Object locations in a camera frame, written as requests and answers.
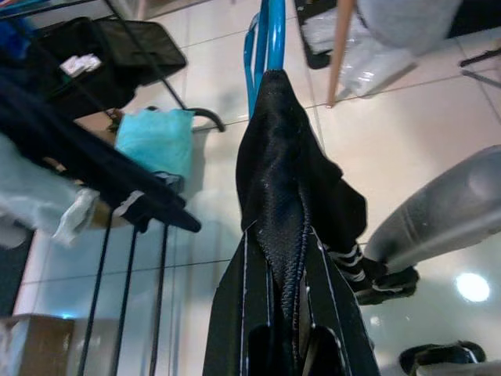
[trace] metal rack rod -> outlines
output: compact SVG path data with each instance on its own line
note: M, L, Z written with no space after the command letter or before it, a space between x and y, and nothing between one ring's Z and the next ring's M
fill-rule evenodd
M81 350L80 364L78 365L78 376L83 376L85 372L85 364L87 363L88 345L91 341L92 328L94 327L94 317L96 315L97 299L99 297L99 289L101 288L101 279L103 278L104 262L106 260L106 250L108 248L108 240L110 239L111 221L113 219L113 212L110 211L108 217L106 232L103 239L103 250L101 251L101 259L99 260L99 268L97 270L96 285L92 295L91 309L88 314L87 327L85 328L84 345Z
M165 261L167 255L168 226L164 225L162 245L160 250L160 268L158 269L157 300L155 302L155 317L153 318L153 344L150 357L150 376L157 370L158 341L160 333L160 318L162 313L162 297L164 295Z
M135 243L138 237L138 230L134 228L132 232L132 241L131 241L131 250L128 256L128 265L127 265L127 275L125 277L125 289L122 297L122 307L120 311L120 319L118 321L118 331L117 338L115 339L115 349L114 355L111 363L111 373L112 375L118 374L118 364L120 361L120 351L122 338L124 336L124 327L125 327L125 315L127 314L127 303L128 303L128 292L131 288L131 278L132 278L132 266L134 264L134 254L135 254Z

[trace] blue chair frame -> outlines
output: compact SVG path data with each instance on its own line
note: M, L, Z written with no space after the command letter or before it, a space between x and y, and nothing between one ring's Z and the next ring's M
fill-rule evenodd
M283 69L285 56L285 0L262 0L261 9L252 19L243 48L243 65L247 80L249 117L254 113L259 85L265 70ZM252 70L256 26L258 42Z

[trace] light blue cloth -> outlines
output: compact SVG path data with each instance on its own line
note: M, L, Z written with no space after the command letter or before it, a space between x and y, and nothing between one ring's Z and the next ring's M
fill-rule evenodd
M189 178L193 153L193 111L142 110L125 115L115 147L150 172Z

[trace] white stripe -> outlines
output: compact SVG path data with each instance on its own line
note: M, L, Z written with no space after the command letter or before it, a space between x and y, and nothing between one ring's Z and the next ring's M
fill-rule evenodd
M350 253L339 253L339 252L335 252L335 251L330 251L331 255L335 255L335 257L341 257L343 259L349 259L350 257L353 257L357 254L357 252L359 251L359 245L358 244L355 244L353 246L353 248L351 249Z
M379 291L379 292L400 292L403 291L403 287L396 287L396 288L381 288L377 286L376 284L373 284L373 290L374 291Z
M114 210L114 214L121 217L141 196L144 196L144 193L140 190L131 192L131 194L127 197L127 200L122 201L121 205Z
M340 257L338 254L330 254L330 257L332 259L334 259L334 261L337 263L337 264L341 264L342 266L355 266L359 263L360 260L363 259L363 255L358 255L357 257L355 257L355 260L353 260L352 262L348 262L348 261L344 261L344 260L340 260Z
M352 280L353 282L362 282L366 278L366 273L362 270L360 273L353 274L346 272L342 269L339 269L341 274L343 274L343 277L346 278L347 280Z
M245 296L247 295L247 231L243 233L243 291L242 291L242 324L240 327L240 374L243 374L243 331L245 321ZM245 362L248 364L249 359L246 357Z

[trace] dark cloth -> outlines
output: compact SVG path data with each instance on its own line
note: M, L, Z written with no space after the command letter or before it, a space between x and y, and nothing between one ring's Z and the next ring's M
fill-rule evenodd
M285 72L266 72L240 145L236 186L242 230L264 252L279 291L285 364L293 364L289 354L298 362L299 281L312 231L341 257L355 250L352 262L339 264L341 272L368 283L356 244L366 227L366 202L341 176L320 150Z
M185 201L113 147L85 131L68 118L0 75L0 132L34 163L50 157L72 176L98 190L113 209L123 202L123 217L146 231L150 219L186 230L200 224L184 211ZM139 196L136 200L130 197Z

